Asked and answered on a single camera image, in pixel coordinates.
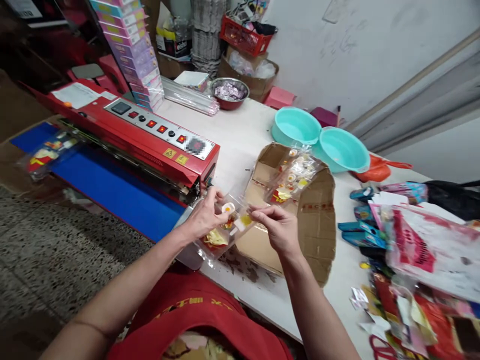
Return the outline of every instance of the white table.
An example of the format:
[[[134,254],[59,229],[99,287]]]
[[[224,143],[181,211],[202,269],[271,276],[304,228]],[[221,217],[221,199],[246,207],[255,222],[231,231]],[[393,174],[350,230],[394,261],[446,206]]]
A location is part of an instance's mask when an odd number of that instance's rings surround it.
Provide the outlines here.
[[[221,146],[213,184],[224,192],[230,191],[236,185],[246,185],[250,169],[253,168],[261,149],[273,141],[270,128],[276,111],[251,99],[247,99],[237,110],[221,110],[213,117],[171,101],[165,101],[160,111],[166,119]],[[347,172],[336,174],[334,179],[333,205],[336,221],[355,221],[353,208],[359,203],[351,200],[349,194],[352,190],[359,189],[360,183]],[[412,170],[392,168],[392,175],[385,183],[427,180],[430,179]],[[360,251],[345,242],[340,231],[337,231],[336,255],[324,291],[361,358],[370,360],[373,353],[368,335],[357,325],[367,321],[368,317],[363,311],[355,310],[349,300],[352,287],[359,288],[369,282],[368,271],[359,266],[364,260]],[[302,341],[283,277],[272,275],[234,252],[227,255],[226,263],[219,262],[215,268],[210,268],[204,262],[201,271],[235,295],[243,304],[294,339]]]

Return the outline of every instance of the white wall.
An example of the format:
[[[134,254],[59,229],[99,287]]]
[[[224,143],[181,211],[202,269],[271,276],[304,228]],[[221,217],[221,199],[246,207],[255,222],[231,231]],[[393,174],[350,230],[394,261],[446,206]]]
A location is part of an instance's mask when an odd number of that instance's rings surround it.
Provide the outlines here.
[[[450,129],[439,126],[432,131],[432,136],[381,155],[391,161],[412,164],[415,171],[434,180],[455,183],[480,180],[479,115],[480,110],[475,110],[465,115],[474,118],[470,121]]]
[[[271,0],[264,20],[279,29],[268,47],[276,85],[302,108],[341,105],[347,123],[480,26],[477,0],[338,2],[336,24],[322,20],[330,0]]]

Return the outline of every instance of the orange plastic bag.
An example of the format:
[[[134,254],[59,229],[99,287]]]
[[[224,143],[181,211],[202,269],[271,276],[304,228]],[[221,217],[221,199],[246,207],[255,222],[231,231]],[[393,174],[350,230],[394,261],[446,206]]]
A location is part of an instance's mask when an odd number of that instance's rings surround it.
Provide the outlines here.
[[[390,170],[388,165],[400,169],[413,168],[411,164],[408,164],[406,162],[388,161],[381,157],[370,154],[370,169],[362,173],[352,172],[352,174],[362,183],[366,183],[369,181],[380,183],[386,178],[388,178],[392,173],[392,170]]]

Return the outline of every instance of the warning label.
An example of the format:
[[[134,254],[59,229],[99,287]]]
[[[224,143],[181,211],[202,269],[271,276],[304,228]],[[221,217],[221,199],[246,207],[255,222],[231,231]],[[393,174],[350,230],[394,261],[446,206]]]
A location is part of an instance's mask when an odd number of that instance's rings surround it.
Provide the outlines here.
[[[167,150],[165,150],[165,152],[163,153],[163,156],[166,156],[167,158],[169,159],[173,159],[175,154],[177,152],[175,150],[172,150],[171,148],[168,148]]]
[[[189,159],[189,158],[188,158],[187,156],[185,156],[185,155],[179,155],[179,156],[175,159],[175,161],[176,161],[177,163],[181,164],[181,165],[185,165],[185,164],[187,163],[188,159]]]

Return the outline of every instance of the red basket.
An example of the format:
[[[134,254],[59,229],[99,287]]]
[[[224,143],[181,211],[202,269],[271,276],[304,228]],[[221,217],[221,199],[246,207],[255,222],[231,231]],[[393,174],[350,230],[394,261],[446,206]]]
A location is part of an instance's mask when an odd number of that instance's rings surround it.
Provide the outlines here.
[[[273,35],[259,35],[237,24],[228,16],[223,16],[220,38],[230,45],[253,57],[267,51]]]

